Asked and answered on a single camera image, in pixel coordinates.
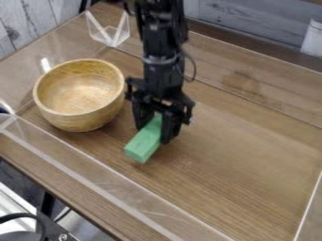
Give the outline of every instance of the white wooden panel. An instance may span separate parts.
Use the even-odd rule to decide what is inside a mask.
[[[82,0],[50,0],[58,24],[63,24],[79,13]]]
[[[48,0],[0,0],[0,19],[16,48],[56,27]]]
[[[201,0],[183,0],[184,14],[187,17],[199,19],[199,2]]]
[[[301,0],[201,0],[201,19],[301,46],[322,6]]]
[[[11,39],[8,37],[5,27],[3,26],[3,23],[0,22],[0,58],[3,58],[5,55],[12,53],[15,51],[15,47],[11,43]]]

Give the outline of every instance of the green foam block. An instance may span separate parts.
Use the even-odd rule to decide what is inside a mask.
[[[124,147],[126,155],[140,163],[146,163],[160,146],[162,115],[156,115]]]

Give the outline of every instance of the screw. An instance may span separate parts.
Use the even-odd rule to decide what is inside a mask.
[[[66,241],[68,239],[68,235],[64,233],[59,236],[59,241]]]

